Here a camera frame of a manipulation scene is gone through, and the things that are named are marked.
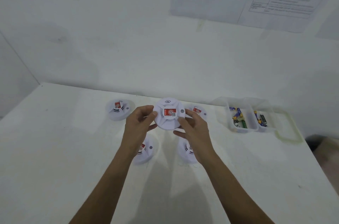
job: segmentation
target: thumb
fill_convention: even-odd
[[[180,123],[181,127],[184,129],[186,133],[193,131],[192,126],[188,123],[185,118],[179,117],[178,122]]]
[[[142,122],[142,125],[145,126],[145,128],[148,128],[150,124],[154,121],[155,117],[158,115],[156,111],[152,111],[147,118]]]

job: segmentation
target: smoke detector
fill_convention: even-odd
[[[188,163],[197,163],[192,147],[189,145],[187,139],[184,139],[179,136],[178,142],[178,154],[180,157]]]
[[[202,106],[197,106],[195,104],[188,104],[185,106],[187,109],[196,112],[197,114],[200,115],[200,117],[204,120],[207,119],[207,112]]]
[[[156,103],[153,110],[158,113],[154,120],[155,123],[159,128],[165,130],[178,128],[180,126],[178,118],[185,117],[185,108],[182,103],[171,97],[161,99]]]
[[[143,164],[148,162],[153,157],[153,140],[151,136],[146,135],[144,142],[142,142],[138,154],[134,157],[133,163]]]
[[[131,108],[127,100],[116,99],[109,101],[106,105],[108,116],[113,121],[121,121],[128,117]]]

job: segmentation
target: hand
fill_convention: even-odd
[[[196,112],[185,109],[186,114],[192,118],[179,118],[180,127],[186,133],[173,131],[174,135],[185,138],[189,141],[190,146],[197,161],[204,164],[216,155],[210,139],[207,122],[204,121]]]
[[[157,124],[150,125],[158,115],[156,111],[153,111],[153,107],[153,105],[139,106],[126,119],[120,148],[133,157],[138,153],[147,131],[157,127]]]

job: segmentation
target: red label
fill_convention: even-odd
[[[115,108],[121,108],[120,102],[115,102]]]
[[[177,109],[164,109],[165,116],[175,116]]]
[[[195,111],[198,114],[201,113],[201,110],[199,110],[198,108],[195,108],[195,107],[193,108],[193,111]]]

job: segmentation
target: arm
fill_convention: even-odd
[[[153,105],[136,108],[126,119],[120,148],[92,193],[74,215],[70,224],[110,223],[124,185],[129,166],[138,153],[157,112]]]
[[[230,222],[274,224],[214,151],[207,123],[193,111],[186,109],[186,114],[192,119],[179,119],[185,133],[174,131],[174,134],[189,141],[198,162],[205,168]]]

